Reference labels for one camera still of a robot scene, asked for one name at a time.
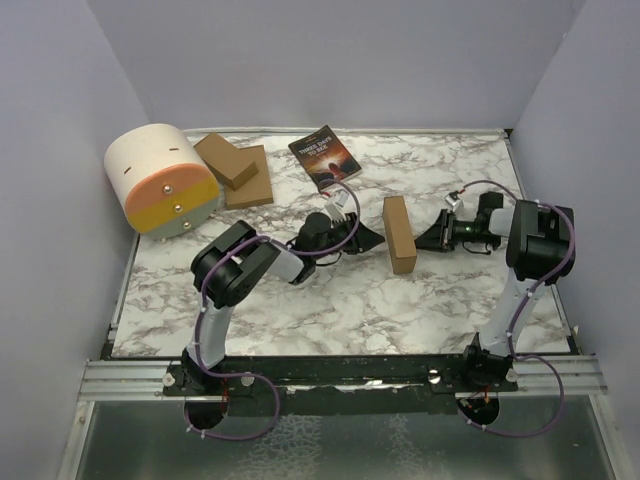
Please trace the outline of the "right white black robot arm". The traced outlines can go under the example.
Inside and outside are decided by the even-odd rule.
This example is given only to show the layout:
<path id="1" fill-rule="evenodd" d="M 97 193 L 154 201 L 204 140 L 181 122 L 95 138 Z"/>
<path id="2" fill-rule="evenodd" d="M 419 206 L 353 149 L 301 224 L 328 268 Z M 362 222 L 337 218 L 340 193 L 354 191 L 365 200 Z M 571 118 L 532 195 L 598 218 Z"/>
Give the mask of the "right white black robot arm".
<path id="1" fill-rule="evenodd" d="M 504 206 L 504 195 L 480 195 L 472 221 L 443 209 L 435 223 L 415 239 L 419 250 L 450 252 L 456 246 L 482 244 L 484 254 L 506 245 L 507 281 L 487 323 L 465 348 L 457 381 L 481 391 L 508 381 L 515 347 L 525 321 L 544 292 L 567 276 L 575 263 L 574 210 L 517 200 Z"/>

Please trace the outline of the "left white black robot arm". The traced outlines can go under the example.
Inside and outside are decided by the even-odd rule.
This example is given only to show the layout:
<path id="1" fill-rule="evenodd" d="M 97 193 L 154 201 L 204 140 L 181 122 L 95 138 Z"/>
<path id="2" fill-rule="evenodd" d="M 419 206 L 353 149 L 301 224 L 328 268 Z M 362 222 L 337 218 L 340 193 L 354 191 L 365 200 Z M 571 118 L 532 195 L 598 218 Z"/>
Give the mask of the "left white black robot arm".
<path id="1" fill-rule="evenodd" d="M 362 254 L 384 242 L 384 236 L 365 226 L 355 212 L 342 220 L 311 213 L 285 244 L 258 234 L 244 220 L 234 223 L 191 263 L 200 311 L 181 358 L 186 382 L 202 395 L 218 388 L 223 376 L 217 365 L 226 356 L 234 309 L 265 275 L 299 285 L 322 265 L 322 258 Z"/>

